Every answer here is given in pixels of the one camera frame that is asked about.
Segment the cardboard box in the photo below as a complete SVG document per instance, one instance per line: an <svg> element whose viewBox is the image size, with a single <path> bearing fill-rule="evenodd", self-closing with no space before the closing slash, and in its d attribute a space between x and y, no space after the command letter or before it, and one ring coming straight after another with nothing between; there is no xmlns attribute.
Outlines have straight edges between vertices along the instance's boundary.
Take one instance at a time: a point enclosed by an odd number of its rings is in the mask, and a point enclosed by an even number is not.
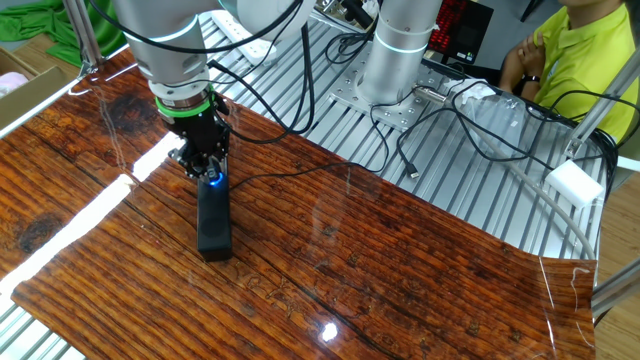
<svg viewBox="0 0 640 360"><path fill-rule="evenodd" d="M57 66L39 74L24 61L0 48L0 74L19 72L29 82L0 98L0 130L43 102L68 83Z"/></svg>

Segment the white power adapter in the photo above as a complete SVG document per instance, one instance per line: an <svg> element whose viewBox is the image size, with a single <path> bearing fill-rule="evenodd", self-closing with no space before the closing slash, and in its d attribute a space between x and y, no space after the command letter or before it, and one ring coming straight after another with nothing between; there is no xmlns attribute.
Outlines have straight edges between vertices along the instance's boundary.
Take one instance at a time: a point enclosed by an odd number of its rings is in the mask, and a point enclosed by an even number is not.
<svg viewBox="0 0 640 360"><path fill-rule="evenodd" d="M549 173L545 181L578 209L604 193L602 185L571 160Z"/></svg>

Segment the yellow shirt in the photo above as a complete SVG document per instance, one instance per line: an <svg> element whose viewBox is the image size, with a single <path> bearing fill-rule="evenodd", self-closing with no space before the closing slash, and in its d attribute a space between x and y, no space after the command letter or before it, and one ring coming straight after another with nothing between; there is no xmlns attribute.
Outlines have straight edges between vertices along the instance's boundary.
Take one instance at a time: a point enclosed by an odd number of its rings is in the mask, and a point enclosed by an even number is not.
<svg viewBox="0 0 640 360"><path fill-rule="evenodd" d="M547 108L569 90L604 93L635 51L629 13L624 4L606 17L575 30L569 30L567 8L563 7L536 30L533 37L536 45L540 31L546 61L535 102ZM638 80L622 99L637 103ZM563 98L556 109L571 118L589 111L597 100L591 95L571 94ZM631 107L616 104L599 127L620 141L633 114Z"/></svg>

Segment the wood grain surface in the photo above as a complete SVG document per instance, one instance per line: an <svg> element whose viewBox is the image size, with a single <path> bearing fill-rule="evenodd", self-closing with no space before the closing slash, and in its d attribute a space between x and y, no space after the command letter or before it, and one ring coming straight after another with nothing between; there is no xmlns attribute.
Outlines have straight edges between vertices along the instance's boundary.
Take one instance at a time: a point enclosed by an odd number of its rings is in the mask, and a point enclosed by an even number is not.
<svg viewBox="0 0 640 360"><path fill-rule="evenodd" d="M101 208L167 133L132 64L0 141L0 276L71 239L12 298L88 358L594 358L594 262L525 254L358 167L234 189L221 263L195 250L196 183L172 161ZM237 105L228 121L282 131ZM297 136L232 138L229 176L341 161ZM87 209L108 215L85 234Z"/></svg>

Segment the wristwatch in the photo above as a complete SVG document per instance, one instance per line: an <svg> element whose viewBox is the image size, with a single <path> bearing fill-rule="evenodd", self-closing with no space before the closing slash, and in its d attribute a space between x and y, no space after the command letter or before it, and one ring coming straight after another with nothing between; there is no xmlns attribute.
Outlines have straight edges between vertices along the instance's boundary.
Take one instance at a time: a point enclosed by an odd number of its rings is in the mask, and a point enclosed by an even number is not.
<svg viewBox="0 0 640 360"><path fill-rule="evenodd" d="M524 81L525 82L535 81L537 83L540 83L540 77L538 77L538 76L525 76L524 77Z"/></svg>

